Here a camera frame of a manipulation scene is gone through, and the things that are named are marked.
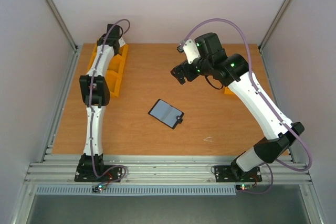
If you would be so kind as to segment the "black card holder wallet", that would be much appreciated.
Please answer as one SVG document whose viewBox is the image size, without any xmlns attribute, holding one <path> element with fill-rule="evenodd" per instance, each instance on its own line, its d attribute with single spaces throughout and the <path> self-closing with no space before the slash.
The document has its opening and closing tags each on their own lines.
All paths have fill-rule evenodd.
<svg viewBox="0 0 336 224">
<path fill-rule="evenodd" d="M 154 117 L 169 128 L 175 129 L 178 124 L 183 122 L 184 112 L 164 100 L 158 99 L 149 110 L 148 115 Z"/>
</svg>

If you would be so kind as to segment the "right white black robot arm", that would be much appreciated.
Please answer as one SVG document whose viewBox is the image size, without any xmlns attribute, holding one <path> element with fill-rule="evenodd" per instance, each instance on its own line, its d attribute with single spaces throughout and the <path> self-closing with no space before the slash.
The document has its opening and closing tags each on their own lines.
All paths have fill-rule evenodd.
<svg viewBox="0 0 336 224">
<path fill-rule="evenodd" d="M 186 55 L 186 60 L 171 70 L 180 84 L 192 82 L 198 76 L 213 77 L 241 100 L 264 134 L 264 138 L 231 162 L 236 181 L 245 179 L 262 163 L 273 163 L 305 130 L 301 122 L 293 122 L 275 106 L 255 74 L 249 72 L 249 64 L 242 55 L 227 56 L 216 33 L 185 40 L 177 50 Z"/>
</svg>

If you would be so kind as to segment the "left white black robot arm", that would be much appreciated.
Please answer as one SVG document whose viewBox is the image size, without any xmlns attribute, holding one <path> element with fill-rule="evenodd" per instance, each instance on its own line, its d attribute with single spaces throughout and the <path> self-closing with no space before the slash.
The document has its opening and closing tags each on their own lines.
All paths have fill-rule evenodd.
<svg viewBox="0 0 336 224">
<path fill-rule="evenodd" d="M 119 25 L 109 24 L 107 32 L 96 43 L 96 55 L 90 69 L 79 78 L 81 97 L 86 106 L 87 129 L 78 172 L 94 181 L 102 180 L 106 174 L 101 140 L 103 117 L 110 102 L 106 73 L 110 61 L 119 53 L 122 35 L 123 29 Z"/>
</svg>

